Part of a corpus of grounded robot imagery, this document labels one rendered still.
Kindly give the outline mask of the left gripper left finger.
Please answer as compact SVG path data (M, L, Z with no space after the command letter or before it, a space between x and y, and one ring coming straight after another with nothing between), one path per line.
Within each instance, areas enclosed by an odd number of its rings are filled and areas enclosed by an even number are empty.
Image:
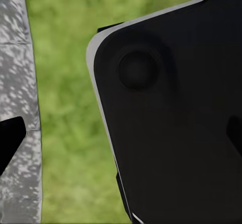
M0 176L26 136L21 116L0 122Z

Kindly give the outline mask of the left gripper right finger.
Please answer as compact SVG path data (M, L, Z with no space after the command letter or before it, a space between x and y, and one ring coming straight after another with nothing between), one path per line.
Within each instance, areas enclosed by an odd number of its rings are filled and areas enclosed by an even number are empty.
M242 118L231 116L227 124L226 134L242 157Z

